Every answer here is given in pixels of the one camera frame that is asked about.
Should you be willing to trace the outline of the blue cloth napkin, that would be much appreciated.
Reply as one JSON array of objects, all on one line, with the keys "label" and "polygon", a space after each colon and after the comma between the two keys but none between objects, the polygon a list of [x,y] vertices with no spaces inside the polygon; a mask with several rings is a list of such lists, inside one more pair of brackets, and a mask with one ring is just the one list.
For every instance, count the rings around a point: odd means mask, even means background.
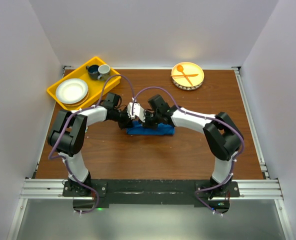
[{"label": "blue cloth napkin", "polygon": [[128,135],[141,135],[141,136],[173,136],[175,134],[175,127],[169,124],[159,123],[157,128],[144,127],[138,121],[133,121],[133,127],[126,129]]}]

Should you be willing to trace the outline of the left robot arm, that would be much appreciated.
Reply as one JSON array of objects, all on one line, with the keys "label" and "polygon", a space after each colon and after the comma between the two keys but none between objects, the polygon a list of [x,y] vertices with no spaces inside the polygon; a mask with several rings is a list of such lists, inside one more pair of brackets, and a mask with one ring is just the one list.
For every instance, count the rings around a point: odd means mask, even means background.
[{"label": "left robot arm", "polygon": [[91,174],[86,168],[81,149],[84,145],[86,129],[95,123],[107,120],[115,121],[121,129],[131,127],[132,120],[128,109],[120,109],[122,97],[108,93],[99,104],[79,110],[59,111],[47,142],[52,146],[48,156],[50,160],[61,158],[68,171],[68,190],[75,191],[80,196],[92,196]]}]

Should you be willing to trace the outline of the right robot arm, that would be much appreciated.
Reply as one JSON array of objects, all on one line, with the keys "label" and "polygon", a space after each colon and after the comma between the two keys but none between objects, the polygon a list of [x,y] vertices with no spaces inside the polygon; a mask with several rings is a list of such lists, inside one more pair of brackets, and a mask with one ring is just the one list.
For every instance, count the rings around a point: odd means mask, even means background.
[{"label": "right robot arm", "polygon": [[145,124],[163,123],[204,134],[215,164],[209,186],[197,190],[195,194],[212,192],[215,196],[223,196],[229,190],[237,157],[245,148],[244,137],[229,115],[225,112],[203,114],[177,104],[170,107],[159,94],[151,97],[148,103],[153,113],[145,117]]}]

